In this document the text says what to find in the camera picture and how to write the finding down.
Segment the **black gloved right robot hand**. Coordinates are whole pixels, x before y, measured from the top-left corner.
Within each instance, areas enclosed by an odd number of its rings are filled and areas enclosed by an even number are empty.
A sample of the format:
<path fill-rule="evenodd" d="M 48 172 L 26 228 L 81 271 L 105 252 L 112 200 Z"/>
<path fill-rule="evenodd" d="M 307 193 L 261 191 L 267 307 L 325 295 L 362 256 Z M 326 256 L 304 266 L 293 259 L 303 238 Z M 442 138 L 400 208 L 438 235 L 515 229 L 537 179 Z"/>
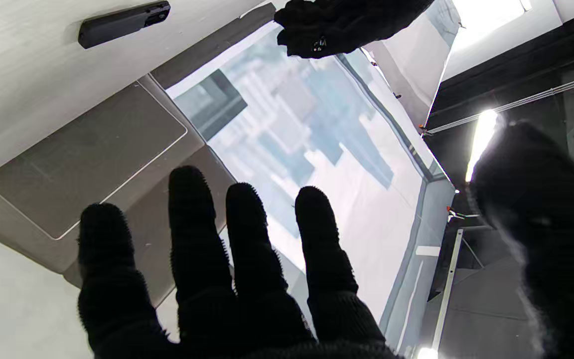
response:
<path fill-rule="evenodd" d="M 493 135 L 468 192 L 522 266 L 539 357 L 574 359 L 574 162 L 520 121 Z M 226 194 L 233 272 L 198 168 L 171 173 L 168 213 L 179 343 L 159 324 L 123 212 L 95 203 L 81 214 L 78 313 L 96 358 L 396 359 L 358 298 L 332 207 L 318 188 L 303 187 L 294 202 L 314 332 L 287 293 L 250 184 L 233 184 Z"/>

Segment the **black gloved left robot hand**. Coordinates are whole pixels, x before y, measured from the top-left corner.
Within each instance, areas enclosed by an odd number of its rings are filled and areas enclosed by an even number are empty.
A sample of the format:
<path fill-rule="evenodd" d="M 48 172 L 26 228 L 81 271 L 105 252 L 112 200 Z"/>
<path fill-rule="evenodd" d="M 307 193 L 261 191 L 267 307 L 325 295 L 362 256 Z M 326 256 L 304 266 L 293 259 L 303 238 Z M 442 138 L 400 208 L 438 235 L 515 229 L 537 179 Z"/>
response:
<path fill-rule="evenodd" d="M 392 38 L 412 24 L 432 0 L 290 0 L 276 11 L 277 44 L 288 56 L 321 59 L 349 54 Z"/>

